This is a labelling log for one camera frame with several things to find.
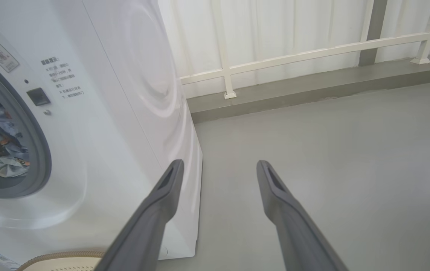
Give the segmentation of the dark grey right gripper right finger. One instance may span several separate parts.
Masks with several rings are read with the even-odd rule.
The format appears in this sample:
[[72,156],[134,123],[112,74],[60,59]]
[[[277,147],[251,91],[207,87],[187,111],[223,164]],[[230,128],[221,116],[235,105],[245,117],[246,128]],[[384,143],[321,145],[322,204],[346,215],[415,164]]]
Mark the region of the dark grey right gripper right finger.
[[287,271],[346,271],[347,267],[268,161],[256,174],[265,215],[275,225]]

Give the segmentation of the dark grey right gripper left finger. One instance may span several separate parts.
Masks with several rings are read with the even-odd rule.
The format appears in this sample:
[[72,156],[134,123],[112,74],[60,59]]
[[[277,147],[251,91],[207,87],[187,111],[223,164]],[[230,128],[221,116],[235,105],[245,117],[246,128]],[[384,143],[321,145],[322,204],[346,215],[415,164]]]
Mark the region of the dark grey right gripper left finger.
[[100,259],[95,271],[156,270],[166,224],[177,212],[183,176],[184,161],[172,161]]

